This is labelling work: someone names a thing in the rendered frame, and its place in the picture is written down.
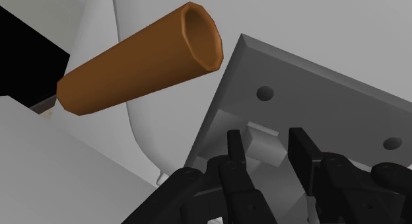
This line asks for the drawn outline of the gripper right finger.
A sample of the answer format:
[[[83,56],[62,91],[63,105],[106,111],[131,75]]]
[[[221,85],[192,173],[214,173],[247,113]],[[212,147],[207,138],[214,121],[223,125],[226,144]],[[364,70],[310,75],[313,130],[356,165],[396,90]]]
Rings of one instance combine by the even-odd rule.
[[[322,152],[302,128],[289,129],[288,158],[321,224],[412,224],[412,170],[378,163],[367,172]]]

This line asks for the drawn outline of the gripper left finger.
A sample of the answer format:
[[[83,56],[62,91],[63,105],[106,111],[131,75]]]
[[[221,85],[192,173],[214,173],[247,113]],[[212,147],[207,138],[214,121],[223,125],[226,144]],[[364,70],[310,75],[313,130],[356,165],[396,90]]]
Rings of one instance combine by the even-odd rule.
[[[176,170],[122,224],[277,224],[263,194],[246,171],[240,131],[227,133],[228,153],[207,170]]]

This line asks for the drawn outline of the brown cylindrical cup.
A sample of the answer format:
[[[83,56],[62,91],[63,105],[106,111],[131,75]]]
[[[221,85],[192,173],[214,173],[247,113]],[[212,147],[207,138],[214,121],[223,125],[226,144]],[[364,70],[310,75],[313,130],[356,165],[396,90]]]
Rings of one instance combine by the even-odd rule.
[[[57,99],[72,114],[92,114],[206,75],[222,62],[214,20],[188,2],[68,72],[57,83]]]

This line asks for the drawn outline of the white toilet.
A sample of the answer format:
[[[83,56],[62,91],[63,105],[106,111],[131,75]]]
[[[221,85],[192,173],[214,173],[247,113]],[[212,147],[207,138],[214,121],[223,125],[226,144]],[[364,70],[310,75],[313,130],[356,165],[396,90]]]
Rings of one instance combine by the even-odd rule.
[[[0,224],[120,224],[184,165],[242,34],[412,102],[412,0],[88,0],[68,69],[187,1],[218,72],[86,116],[0,98]]]

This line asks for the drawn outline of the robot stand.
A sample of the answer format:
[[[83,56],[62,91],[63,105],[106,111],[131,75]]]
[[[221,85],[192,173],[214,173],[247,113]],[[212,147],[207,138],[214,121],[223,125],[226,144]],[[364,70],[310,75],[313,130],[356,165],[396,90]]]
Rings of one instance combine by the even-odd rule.
[[[0,96],[45,112],[68,61],[67,52],[0,6]]]

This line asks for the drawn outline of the small white block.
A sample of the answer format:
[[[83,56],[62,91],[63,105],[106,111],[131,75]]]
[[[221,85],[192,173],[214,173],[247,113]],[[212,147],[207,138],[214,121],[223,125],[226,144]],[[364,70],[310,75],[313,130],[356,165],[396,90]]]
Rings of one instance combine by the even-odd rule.
[[[253,122],[246,126],[246,156],[279,167],[287,155],[278,133]]]

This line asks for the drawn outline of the grey slab with round holes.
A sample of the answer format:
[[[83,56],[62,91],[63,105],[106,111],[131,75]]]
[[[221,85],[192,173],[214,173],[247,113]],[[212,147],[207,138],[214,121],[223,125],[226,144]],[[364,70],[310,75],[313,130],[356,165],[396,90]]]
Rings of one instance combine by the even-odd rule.
[[[412,102],[242,34],[219,83],[187,166],[205,170],[226,152],[226,133],[253,122],[274,130],[287,150],[300,127],[326,152],[362,168],[412,165]],[[304,224],[306,198],[292,166],[246,156],[248,172],[279,224]]]

